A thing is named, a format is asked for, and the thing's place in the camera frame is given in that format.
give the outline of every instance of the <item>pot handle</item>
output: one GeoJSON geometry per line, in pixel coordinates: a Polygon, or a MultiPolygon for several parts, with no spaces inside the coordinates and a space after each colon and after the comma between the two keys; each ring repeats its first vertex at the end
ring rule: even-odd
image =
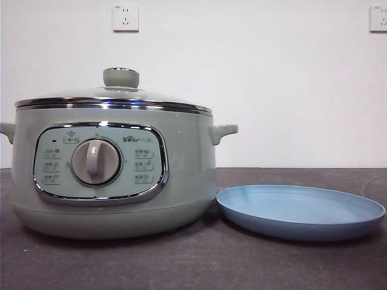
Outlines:
{"type": "Polygon", "coordinates": [[[210,137],[212,145],[218,145],[220,139],[226,135],[238,133],[238,125],[220,125],[210,128],[210,137]]]}
{"type": "Polygon", "coordinates": [[[13,136],[15,135],[15,124],[12,123],[0,123],[0,134],[4,134],[8,137],[8,140],[13,144],[13,136]]]}

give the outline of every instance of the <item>white wall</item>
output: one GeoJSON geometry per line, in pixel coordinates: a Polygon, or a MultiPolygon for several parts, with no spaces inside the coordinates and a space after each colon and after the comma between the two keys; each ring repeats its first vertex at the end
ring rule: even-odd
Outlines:
{"type": "MultiPolygon", "coordinates": [[[[386,167],[387,34],[369,0],[138,0],[140,33],[113,33],[107,0],[1,1],[1,120],[13,103],[100,86],[102,69],[213,109],[239,135],[218,166],[386,167]]],[[[11,145],[1,137],[1,166],[11,145]]]]}

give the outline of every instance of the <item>control panel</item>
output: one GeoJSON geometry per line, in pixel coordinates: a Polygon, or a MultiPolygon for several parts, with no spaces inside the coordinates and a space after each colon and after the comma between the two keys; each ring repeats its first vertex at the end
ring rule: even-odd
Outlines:
{"type": "Polygon", "coordinates": [[[124,123],[68,123],[44,130],[34,157],[36,187],[76,199],[155,195],[167,181],[163,137],[124,123]]]}

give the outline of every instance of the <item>chrome trim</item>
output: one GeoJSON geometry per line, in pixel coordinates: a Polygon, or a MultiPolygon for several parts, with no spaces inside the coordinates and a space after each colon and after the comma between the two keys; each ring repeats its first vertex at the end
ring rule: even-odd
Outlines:
{"type": "Polygon", "coordinates": [[[107,206],[107,205],[120,205],[120,204],[128,204],[133,202],[147,201],[148,199],[153,198],[157,194],[159,194],[169,179],[169,163],[167,157],[167,151],[165,146],[165,140],[156,128],[152,126],[142,125],[142,124],[128,124],[128,123],[115,123],[115,122],[107,122],[101,125],[102,122],[69,122],[69,123],[61,123],[54,124],[46,129],[44,129],[38,136],[36,145],[35,145],[35,154],[34,154],[34,163],[33,163],[33,181],[35,184],[35,189],[37,190],[39,196],[47,202],[53,202],[62,205],[79,205],[79,206],[107,206]],[[124,195],[124,196],[115,196],[111,198],[72,198],[66,196],[59,196],[53,193],[46,192],[43,190],[37,180],[35,178],[35,161],[36,161],[36,152],[37,146],[39,144],[39,139],[41,135],[50,129],[59,129],[65,127],[84,127],[84,126],[98,126],[98,127],[119,127],[119,128],[127,128],[127,129],[137,129],[137,130],[146,130],[148,132],[152,132],[160,145],[160,156],[161,156],[161,175],[157,183],[152,186],[150,189],[140,192],[134,193],[132,195],[124,195]]]}
{"type": "Polygon", "coordinates": [[[101,97],[65,97],[33,98],[15,103],[16,110],[54,109],[54,108],[97,108],[97,109],[132,109],[147,111],[169,111],[201,114],[212,117],[212,110],[207,107],[174,103],[168,101],[145,101],[123,98],[101,97]]]}

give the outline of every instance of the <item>pot base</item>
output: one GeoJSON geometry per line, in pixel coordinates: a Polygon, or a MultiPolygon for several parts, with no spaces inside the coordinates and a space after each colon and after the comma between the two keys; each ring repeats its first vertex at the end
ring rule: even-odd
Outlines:
{"type": "Polygon", "coordinates": [[[17,217],[28,227],[69,239],[121,239],[160,233],[198,219],[212,200],[159,210],[114,214],[58,214],[28,210],[13,204],[17,217]]]}

